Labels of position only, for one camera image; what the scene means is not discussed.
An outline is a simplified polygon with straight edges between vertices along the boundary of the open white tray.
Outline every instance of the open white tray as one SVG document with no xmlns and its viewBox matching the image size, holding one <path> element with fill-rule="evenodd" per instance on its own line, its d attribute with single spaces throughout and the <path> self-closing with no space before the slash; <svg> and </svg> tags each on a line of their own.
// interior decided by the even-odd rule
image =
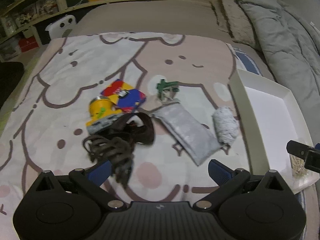
<svg viewBox="0 0 320 240">
<path fill-rule="evenodd" d="M 294 193 L 312 185 L 319 174 L 295 178 L 288 141 L 312 146 L 306 122 L 291 90 L 249 71 L 237 69 L 229 82 L 247 141 L 251 172 L 277 170 Z"/>
</svg>

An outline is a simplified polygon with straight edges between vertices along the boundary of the yellow toy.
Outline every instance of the yellow toy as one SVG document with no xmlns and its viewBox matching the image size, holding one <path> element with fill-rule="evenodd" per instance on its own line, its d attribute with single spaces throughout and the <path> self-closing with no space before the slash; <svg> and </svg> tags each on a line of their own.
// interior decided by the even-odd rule
<svg viewBox="0 0 320 240">
<path fill-rule="evenodd" d="M 105 129 L 124 115 L 121 109 L 113 110 L 113 106 L 114 104 L 105 96 L 99 96 L 91 100 L 89 104 L 91 121 L 86 123 L 89 134 L 95 134 Z"/>
</svg>

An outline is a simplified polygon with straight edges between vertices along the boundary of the gray comforter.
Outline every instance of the gray comforter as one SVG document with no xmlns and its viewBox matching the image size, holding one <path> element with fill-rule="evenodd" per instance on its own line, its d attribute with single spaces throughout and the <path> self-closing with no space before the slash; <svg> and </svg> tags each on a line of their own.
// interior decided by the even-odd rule
<svg viewBox="0 0 320 240">
<path fill-rule="evenodd" d="M 237 0 L 276 80 L 294 94 L 314 145 L 320 143 L 320 37 L 279 0 Z"/>
</svg>

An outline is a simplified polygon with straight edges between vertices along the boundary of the gray pouch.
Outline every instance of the gray pouch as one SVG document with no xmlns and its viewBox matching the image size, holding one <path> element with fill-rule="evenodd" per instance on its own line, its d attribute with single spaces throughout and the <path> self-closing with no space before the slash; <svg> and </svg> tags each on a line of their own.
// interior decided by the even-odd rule
<svg viewBox="0 0 320 240">
<path fill-rule="evenodd" d="M 197 166 L 221 147 L 215 136 L 180 103 L 163 106 L 153 116 L 161 120 Z"/>
</svg>

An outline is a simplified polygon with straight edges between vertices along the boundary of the white fuzzy roll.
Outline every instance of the white fuzzy roll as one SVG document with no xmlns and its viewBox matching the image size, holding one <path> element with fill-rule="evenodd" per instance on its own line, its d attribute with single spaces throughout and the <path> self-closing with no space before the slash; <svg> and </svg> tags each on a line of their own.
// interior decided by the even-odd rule
<svg viewBox="0 0 320 240">
<path fill-rule="evenodd" d="M 233 117 L 230 107 L 219 107 L 212 119 L 219 143 L 231 146 L 239 134 L 239 123 Z"/>
</svg>

